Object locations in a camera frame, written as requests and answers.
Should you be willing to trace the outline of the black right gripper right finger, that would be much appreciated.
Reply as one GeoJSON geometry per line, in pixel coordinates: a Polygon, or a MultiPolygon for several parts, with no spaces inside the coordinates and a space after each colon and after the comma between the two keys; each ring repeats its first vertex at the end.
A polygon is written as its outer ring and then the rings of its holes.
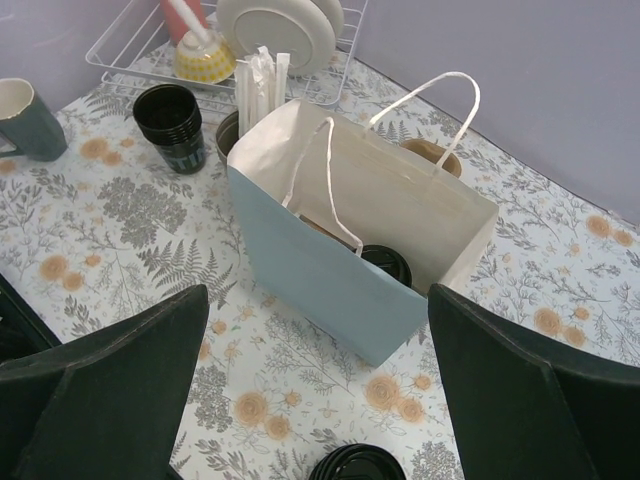
{"type": "Polygon", "coordinates": [[[639,370],[434,284],[428,318],[467,479],[636,479],[639,370]]]}

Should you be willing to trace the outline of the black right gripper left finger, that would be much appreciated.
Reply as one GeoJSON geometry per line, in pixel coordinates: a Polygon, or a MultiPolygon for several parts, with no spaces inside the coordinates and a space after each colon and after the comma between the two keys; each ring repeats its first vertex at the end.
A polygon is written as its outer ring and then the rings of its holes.
{"type": "Polygon", "coordinates": [[[3,363],[2,478],[165,478],[208,314],[195,285],[3,363]]]}

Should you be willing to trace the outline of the black plastic cup lid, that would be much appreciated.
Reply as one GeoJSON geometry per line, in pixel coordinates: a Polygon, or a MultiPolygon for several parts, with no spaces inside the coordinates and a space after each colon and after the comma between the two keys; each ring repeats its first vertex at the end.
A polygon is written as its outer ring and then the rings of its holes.
{"type": "Polygon", "coordinates": [[[365,245],[361,258],[381,269],[402,285],[412,287],[412,273],[409,264],[395,250],[383,245],[365,245]]]}

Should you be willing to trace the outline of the light blue paper bag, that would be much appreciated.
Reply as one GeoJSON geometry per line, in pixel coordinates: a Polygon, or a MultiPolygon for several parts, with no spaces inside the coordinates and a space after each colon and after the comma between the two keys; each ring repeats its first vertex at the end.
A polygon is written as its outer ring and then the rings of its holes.
{"type": "Polygon", "coordinates": [[[345,349],[383,364],[427,320],[434,284],[460,290],[496,203],[421,156],[302,99],[234,145],[227,176],[255,279],[345,349]],[[383,245],[412,287],[361,258],[383,245]]]}

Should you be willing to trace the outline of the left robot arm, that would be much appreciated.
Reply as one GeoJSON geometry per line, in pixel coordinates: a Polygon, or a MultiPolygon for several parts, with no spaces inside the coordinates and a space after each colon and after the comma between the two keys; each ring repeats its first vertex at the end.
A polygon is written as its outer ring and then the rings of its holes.
{"type": "Polygon", "coordinates": [[[26,357],[61,341],[19,295],[1,277],[1,362],[26,357]]]}

